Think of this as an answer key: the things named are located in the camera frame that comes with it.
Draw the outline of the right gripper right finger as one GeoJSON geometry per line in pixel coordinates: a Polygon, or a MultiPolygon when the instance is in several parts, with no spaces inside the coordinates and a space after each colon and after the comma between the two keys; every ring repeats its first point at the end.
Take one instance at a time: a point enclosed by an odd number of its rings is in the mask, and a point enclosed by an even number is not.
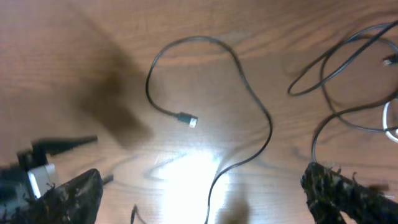
{"type": "Polygon", "coordinates": [[[310,162],[300,184],[316,224],[345,223],[344,212],[356,223],[397,223],[397,203],[317,162],[310,162]]]}

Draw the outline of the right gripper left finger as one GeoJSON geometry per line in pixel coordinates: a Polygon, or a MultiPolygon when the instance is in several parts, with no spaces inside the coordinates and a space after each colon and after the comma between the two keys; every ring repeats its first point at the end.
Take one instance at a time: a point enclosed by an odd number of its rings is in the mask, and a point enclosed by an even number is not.
{"type": "Polygon", "coordinates": [[[94,224],[103,196],[103,180],[97,169],[51,187],[37,200],[26,199],[27,206],[17,208],[9,223],[94,224]]]}

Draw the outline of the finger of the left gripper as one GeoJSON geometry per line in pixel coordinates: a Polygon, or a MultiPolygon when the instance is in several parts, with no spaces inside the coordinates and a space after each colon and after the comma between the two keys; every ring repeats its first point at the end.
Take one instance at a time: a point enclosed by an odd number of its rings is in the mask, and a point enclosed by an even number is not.
{"type": "Polygon", "coordinates": [[[34,152],[50,154],[51,156],[64,153],[85,144],[98,141],[97,136],[83,136],[78,138],[43,138],[32,142],[34,152]]]}

